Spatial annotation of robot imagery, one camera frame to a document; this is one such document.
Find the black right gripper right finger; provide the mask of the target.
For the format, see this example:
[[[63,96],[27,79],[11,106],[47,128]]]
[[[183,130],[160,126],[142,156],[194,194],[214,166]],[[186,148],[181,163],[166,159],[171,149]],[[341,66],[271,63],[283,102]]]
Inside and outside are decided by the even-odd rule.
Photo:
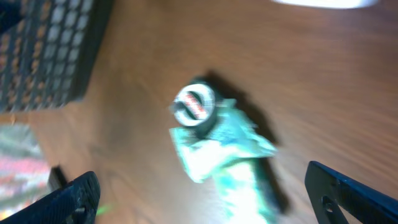
[[[305,187],[318,223],[348,224],[342,209],[361,223],[397,224],[397,200],[317,161],[308,163]]]

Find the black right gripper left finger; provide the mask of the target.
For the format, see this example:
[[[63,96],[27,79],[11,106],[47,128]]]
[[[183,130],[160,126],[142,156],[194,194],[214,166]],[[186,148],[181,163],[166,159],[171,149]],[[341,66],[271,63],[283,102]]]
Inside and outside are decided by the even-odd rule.
[[[94,224],[100,195],[98,178],[93,171],[88,171],[2,220],[1,224]]]

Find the teal snack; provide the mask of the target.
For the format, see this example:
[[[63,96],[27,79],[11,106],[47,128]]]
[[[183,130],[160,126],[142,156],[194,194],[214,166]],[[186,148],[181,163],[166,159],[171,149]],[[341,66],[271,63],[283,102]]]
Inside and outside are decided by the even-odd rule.
[[[194,182],[202,183],[240,159],[272,157],[277,152],[268,139],[255,132],[257,125],[235,104],[235,99],[225,99],[216,107],[216,123],[204,139],[187,128],[169,129],[183,169]]]

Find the round label dark packet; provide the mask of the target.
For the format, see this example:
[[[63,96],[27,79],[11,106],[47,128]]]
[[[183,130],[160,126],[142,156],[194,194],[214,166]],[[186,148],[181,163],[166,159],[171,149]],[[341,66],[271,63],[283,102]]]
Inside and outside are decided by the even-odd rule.
[[[215,126],[223,97],[202,77],[194,78],[175,96],[171,110],[179,125],[203,139]]]

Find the green tissue pack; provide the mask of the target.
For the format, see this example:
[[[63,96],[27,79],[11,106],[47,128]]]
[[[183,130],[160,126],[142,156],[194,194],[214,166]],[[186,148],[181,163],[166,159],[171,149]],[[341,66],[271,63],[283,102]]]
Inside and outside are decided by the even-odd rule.
[[[279,206],[259,159],[240,160],[213,174],[229,224],[271,224]]]

